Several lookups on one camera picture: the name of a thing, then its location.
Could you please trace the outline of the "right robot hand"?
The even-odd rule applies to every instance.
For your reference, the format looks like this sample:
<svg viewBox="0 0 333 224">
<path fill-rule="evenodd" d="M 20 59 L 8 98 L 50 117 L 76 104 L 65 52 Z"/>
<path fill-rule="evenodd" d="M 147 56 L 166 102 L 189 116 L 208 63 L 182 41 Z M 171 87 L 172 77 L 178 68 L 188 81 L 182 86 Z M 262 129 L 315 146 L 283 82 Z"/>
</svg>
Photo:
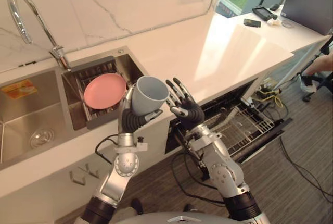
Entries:
<svg viewBox="0 0 333 224">
<path fill-rule="evenodd" d="M 178 78 L 165 81 L 171 88 L 166 104 L 170 111 L 180 120 L 186 130 L 202 124 L 205 119 L 204 112 L 197 104 L 183 83 Z"/>
</svg>

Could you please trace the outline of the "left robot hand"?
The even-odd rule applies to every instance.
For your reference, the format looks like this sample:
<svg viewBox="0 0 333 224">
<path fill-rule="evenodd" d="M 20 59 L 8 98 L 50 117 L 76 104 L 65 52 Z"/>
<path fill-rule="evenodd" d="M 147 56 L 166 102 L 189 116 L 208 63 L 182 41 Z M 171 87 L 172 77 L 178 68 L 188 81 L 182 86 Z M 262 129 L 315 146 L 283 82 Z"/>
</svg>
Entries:
<svg viewBox="0 0 333 224">
<path fill-rule="evenodd" d="M 158 118 L 162 113 L 162 109 L 156 109 L 143 116 L 137 116 L 132 110 L 132 96 L 136 84 L 134 83 L 121 98 L 119 102 L 118 115 L 118 132 L 119 133 L 134 133 L 139 128 Z"/>
</svg>

